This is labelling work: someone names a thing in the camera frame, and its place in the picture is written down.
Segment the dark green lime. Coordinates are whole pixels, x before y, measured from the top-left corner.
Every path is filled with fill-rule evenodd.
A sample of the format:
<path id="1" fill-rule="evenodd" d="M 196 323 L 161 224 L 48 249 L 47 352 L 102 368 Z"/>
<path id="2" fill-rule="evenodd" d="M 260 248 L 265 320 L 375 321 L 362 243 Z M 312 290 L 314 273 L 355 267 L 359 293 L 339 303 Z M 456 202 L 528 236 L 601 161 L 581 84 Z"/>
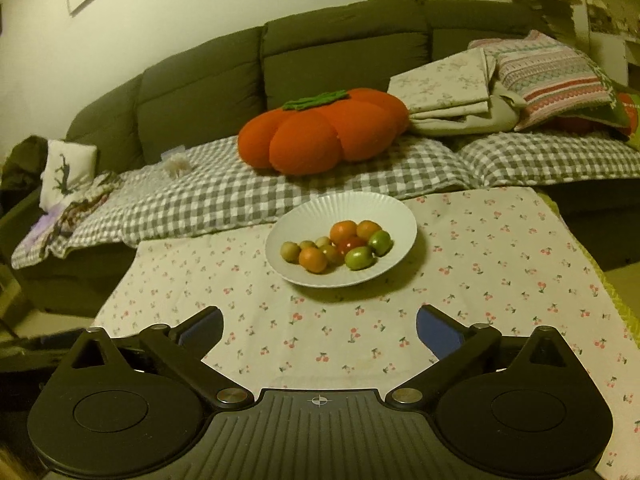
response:
<path id="1" fill-rule="evenodd" d="M 374 232 L 368 240 L 368 246 L 378 257 L 385 256 L 392 249 L 393 244 L 390 233 L 384 230 Z"/>

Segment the light green oblong fruit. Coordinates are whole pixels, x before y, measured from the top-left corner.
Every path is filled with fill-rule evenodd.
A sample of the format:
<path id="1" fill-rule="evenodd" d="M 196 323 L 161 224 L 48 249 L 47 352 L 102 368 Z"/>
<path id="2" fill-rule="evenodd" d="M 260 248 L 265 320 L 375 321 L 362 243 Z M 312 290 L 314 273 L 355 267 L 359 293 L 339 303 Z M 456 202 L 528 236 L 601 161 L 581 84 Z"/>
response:
<path id="1" fill-rule="evenodd" d="M 352 248 L 344 257 L 344 263 L 352 271 L 360 271 L 375 264 L 375 254 L 369 246 Z"/>

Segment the small brown kiwi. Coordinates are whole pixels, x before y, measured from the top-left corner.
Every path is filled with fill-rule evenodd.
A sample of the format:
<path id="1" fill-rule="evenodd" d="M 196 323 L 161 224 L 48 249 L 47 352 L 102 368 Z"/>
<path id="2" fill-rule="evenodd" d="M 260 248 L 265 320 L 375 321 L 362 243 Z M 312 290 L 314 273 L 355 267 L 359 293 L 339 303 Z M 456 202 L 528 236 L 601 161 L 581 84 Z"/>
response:
<path id="1" fill-rule="evenodd" d="M 280 256 L 281 258 L 288 263 L 298 263 L 299 254 L 302 251 L 299 244 L 290 242 L 284 242 L 280 247 Z"/>

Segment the olive green small fruit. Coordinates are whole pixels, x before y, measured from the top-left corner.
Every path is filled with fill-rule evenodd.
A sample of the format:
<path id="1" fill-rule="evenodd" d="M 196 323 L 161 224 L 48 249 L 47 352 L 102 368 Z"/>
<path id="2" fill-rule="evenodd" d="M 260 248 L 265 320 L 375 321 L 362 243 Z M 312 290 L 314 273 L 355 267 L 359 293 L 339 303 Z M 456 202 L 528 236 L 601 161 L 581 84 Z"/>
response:
<path id="1" fill-rule="evenodd" d="M 320 250 L 331 266 L 341 266 L 344 263 L 344 256 L 335 246 L 325 244 L 320 247 Z"/>

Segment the red tomato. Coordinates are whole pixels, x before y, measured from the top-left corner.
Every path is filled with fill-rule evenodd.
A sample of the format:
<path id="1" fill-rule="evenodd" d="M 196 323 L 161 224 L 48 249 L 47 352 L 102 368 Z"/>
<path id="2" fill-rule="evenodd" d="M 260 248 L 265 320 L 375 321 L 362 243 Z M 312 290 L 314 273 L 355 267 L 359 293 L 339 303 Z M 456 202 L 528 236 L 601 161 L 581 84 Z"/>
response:
<path id="1" fill-rule="evenodd" d="M 343 257 L 345 257 L 351 250 L 358 247 L 367 246 L 367 244 L 368 242 L 366 240 L 364 240 L 359 236 L 354 235 L 354 236 L 343 238 L 337 244 L 337 250 L 341 253 Z"/>

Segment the large orange mandarin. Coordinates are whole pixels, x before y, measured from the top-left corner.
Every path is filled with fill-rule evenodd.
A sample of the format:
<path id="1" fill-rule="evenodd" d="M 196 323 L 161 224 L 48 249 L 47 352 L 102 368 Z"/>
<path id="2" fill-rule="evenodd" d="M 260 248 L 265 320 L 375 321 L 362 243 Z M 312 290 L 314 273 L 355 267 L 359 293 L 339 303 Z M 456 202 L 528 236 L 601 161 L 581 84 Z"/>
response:
<path id="1" fill-rule="evenodd" d="M 298 264 L 307 272 L 320 274 L 329 264 L 326 255 L 317 247 L 305 247 L 298 255 Z"/>

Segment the orange mandarin fruit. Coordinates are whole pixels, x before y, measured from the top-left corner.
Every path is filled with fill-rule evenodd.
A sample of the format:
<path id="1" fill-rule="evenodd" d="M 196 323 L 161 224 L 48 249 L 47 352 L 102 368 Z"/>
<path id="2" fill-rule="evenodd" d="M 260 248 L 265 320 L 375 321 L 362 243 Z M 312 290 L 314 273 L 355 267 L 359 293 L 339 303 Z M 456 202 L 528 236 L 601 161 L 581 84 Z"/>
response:
<path id="1" fill-rule="evenodd" d="M 330 229 L 329 238 L 334 245 L 338 245 L 342 240 L 355 236 L 357 234 L 357 225 L 355 221 L 343 220 L 334 223 Z"/>

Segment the pale small round fruit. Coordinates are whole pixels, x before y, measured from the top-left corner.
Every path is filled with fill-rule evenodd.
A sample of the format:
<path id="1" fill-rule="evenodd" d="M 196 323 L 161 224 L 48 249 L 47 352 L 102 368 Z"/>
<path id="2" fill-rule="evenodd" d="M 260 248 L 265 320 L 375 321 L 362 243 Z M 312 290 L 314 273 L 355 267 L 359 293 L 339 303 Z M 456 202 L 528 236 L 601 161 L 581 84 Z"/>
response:
<path id="1" fill-rule="evenodd" d="M 318 247 L 326 246 L 331 244 L 331 240 L 327 236 L 322 236 L 316 239 L 316 245 Z"/>

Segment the cherry print tablecloth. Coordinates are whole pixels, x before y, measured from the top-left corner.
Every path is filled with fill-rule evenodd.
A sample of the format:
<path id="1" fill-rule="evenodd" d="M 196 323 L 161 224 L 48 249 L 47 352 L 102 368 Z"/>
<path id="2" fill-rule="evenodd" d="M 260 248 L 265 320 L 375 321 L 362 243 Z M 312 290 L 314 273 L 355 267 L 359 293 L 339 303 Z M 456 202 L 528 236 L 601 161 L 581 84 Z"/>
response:
<path id="1" fill-rule="evenodd" d="M 637 478 L 634 332 L 562 221 L 529 188 L 427 195 L 408 207 L 418 236 L 407 257 L 372 281 L 342 289 L 301 288 L 275 274 L 266 259 L 269 226 L 145 242 L 96 324 L 122 337 L 216 306 L 224 338 L 205 361 L 250 390 L 381 392 L 433 361 L 416 336 L 422 304 L 507 335 L 550 325 L 613 414 L 599 474 Z"/>

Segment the white ribbed plate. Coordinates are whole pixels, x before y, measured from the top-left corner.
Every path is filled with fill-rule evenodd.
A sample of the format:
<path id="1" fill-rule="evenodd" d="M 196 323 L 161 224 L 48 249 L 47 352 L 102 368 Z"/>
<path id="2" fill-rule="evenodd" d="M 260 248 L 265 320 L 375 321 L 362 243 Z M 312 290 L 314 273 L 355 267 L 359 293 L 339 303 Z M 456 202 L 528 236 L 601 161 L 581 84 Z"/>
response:
<path id="1" fill-rule="evenodd" d="M 320 274 L 307 272 L 298 263 L 288 263 L 280 256 L 280 247 L 288 240 L 299 244 L 302 240 L 329 237 L 334 223 L 362 220 L 378 223 L 390 233 L 392 249 L 376 260 L 370 268 L 352 271 L 328 264 Z M 270 266 L 290 283 L 312 288 L 337 288 L 369 281 L 400 263 L 416 241 L 416 218 L 412 211 L 393 197 L 370 192 L 346 192 L 325 195 L 299 205 L 285 214 L 271 229 L 266 240 L 266 258 Z"/>

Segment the clear cotton swab box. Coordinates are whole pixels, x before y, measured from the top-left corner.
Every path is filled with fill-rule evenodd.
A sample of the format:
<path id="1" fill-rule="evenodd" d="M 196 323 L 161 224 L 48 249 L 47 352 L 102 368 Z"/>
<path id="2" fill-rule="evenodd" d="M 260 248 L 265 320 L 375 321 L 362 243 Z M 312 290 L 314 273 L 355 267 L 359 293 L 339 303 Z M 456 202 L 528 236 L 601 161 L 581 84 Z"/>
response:
<path id="1" fill-rule="evenodd" d="M 160 155 L 163 167 L 171 179 L 178 179 L 186 174 L 190 174 L 193 166 L 186 156 L 184 145 L 176 146 Z"/>

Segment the white embroidered small pillow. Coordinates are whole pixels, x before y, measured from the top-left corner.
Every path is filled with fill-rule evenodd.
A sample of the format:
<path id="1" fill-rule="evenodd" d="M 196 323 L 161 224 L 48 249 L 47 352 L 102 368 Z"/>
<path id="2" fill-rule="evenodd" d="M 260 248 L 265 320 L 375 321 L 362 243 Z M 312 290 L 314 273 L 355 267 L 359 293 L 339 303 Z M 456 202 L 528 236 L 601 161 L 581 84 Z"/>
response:
<path id="1" fill-rule="evenodd" d="M 97 161 L 95 145 L 49 140 L 47 162 L 41 174 L 40 208 L 49 212 L 89 185 L 96 176 Z"/>

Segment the orange pumpkin plush cushion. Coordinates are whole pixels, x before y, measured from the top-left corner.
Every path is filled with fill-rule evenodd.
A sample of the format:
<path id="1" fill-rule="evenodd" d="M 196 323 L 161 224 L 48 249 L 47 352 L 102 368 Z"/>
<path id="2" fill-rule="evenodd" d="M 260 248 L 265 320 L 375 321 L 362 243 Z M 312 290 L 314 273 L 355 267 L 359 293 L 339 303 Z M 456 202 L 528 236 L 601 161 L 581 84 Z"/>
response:
<path id="1" fill-rule="evenodd" d="M 378 156 L 409 128 L 400 99 L 368 89 L 288 101 L 251 119 L 238 136 L 240 159 L 286 176 L 322 174 L 339 162 Z"/>

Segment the folded floral beige sheet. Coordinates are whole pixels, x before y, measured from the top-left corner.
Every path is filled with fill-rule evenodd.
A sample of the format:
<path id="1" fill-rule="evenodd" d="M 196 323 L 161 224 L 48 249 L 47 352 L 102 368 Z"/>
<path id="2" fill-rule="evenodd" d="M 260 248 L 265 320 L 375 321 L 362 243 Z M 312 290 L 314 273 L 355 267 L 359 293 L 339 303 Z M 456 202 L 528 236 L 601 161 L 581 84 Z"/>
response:
<path id="1" fill-rule="evenodd" d="M 483 48 L 393 76 L 387 92 L 408 108 L 410 129 L 430 138 L 510 131 L 526 107 L 500 81 L 496 58 Z"/>

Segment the dark green sofa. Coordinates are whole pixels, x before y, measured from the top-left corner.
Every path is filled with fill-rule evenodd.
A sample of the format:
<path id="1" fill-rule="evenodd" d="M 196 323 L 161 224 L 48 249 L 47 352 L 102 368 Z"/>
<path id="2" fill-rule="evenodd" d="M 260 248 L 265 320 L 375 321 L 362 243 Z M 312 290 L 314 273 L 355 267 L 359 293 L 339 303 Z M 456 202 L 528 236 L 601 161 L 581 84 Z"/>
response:
<path id="1" fill-rule="evenodd" d="M 254 117 L 321 92 L 384 90 L 390 77 L 475 39 L 550 29 L 523 3 L 366 0 L 278 18 L 171 55 L 84 107 L 65 140 L 116 172 L 177 144 L 228 138 Z"/>

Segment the striped knitted pillow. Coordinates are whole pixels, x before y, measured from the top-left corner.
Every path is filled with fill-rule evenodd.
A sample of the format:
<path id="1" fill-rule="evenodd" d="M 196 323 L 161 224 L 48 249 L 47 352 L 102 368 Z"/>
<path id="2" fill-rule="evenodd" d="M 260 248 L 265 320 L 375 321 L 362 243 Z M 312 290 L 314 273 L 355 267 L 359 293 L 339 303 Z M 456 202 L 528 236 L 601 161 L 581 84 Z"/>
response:
<path id="1" fill-rule="evenodd" d="M 524 99 L 516 131 L 557 117 L 582 118 L 625 128 L 629 118 L 612 80 L 593 60 L 538 30 L 523 39 L 474 40 L 497 62 L 503 87 Z"/>

